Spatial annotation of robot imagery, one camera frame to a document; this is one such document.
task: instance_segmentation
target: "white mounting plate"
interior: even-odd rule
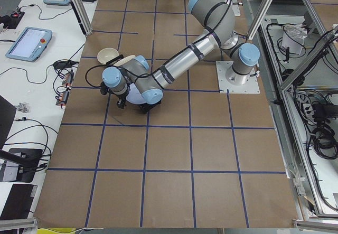
[[[233,85],[226,79],[226,71],[232,64],[232,61],[216,61],[220,93],[227,93],[229,91],[229,94],[259,94],[260,91],[256,77],[250,77],[249,81],[242,86]]]
[[[232,8],[235,16],[240,16],[241,15],[241,11],[239,10],[239,5],[232,5],[231,8]]]

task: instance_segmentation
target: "white bowl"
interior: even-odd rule
[[[103,65],[115,57],[118,57],[118,51],[114,48],[104,48],[97,54],[98,61]]]

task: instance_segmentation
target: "black monitor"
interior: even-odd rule
[[[0,159],[5,160],[0,169],[0,181],[32,182],[42,150],[34,148],[11,148],[8,152],[2,150],[15,113],[15,106],[0,96]],[[7,180],[8,176],[14,176],[14,180]]]

